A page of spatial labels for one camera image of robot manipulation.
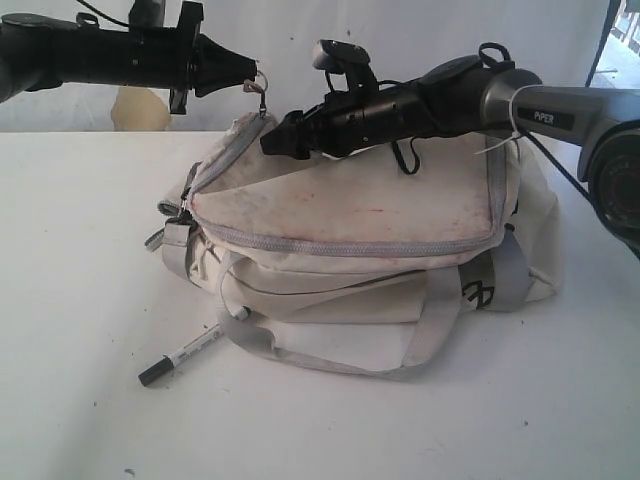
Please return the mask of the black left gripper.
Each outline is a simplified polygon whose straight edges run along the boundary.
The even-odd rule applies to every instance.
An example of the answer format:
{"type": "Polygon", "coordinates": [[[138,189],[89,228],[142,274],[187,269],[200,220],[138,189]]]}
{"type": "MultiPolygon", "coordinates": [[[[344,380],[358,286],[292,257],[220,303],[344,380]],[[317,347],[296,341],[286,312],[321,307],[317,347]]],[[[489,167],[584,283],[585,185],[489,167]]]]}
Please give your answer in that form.
{"type": "Polygon", "coordinates": [[[94,81],[100,84],[166,89],[169,111],[184,115],[188,93],[197,98],[255,81],[257,62],[200,34],[203,5],[181,4],[174,27],[103,30],[94,55],[94,81]]]}

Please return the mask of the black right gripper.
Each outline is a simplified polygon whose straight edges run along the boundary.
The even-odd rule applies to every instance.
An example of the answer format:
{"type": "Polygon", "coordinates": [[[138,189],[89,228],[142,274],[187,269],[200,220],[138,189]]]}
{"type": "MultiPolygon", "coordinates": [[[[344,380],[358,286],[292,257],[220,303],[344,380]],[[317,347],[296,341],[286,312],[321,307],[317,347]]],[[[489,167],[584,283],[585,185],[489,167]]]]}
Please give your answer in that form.
{"type": "Polygon", "coordinates": [[[448,137],[444,117],[429,104],[434,83],[423,75],[363,95],[337,90],[307,113],[289,112],[260,138],[269,156],[349,155],[409,137],[448,137]]]}

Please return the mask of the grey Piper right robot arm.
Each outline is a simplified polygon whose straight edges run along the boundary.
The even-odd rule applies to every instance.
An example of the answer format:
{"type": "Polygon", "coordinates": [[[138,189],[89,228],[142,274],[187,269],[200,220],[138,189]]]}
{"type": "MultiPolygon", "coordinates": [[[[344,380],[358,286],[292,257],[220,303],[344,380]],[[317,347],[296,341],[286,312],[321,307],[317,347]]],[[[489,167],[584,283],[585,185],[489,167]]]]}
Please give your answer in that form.
{"type": "Polygon", "coordinates": [[[380,80],[360,46],[317,44],[313,65],[347,86],[309,110],[293,110],[261,138],[267,155],[341,158],[411,138],[494,132],[539,144],[551,138],[580,150],[574,188],[603,227],[639,248],[639,93],[635,89],[554,87],[516,65],[508,49],[482,43],[471,55],[407,81],[380,80]]]}

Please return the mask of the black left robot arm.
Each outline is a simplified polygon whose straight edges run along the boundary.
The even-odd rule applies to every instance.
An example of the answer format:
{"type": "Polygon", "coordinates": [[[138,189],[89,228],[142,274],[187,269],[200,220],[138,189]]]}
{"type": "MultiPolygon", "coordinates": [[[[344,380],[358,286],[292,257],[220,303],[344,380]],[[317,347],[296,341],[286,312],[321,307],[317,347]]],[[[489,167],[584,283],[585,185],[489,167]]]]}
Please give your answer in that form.
{"type": "Polygon", "coordinates": [[[164,89],[169,111],[186,112],[198,98],[240,86],[258,75],[255,60],[217,44],[201,31],[204,7],[185,1],[178,22],[164,24],[163,1],[136,1],[119,30],[99,25],[92,6],[65,21],[34,13],[1,18],[1,99],[65,83],[164,89]]]}

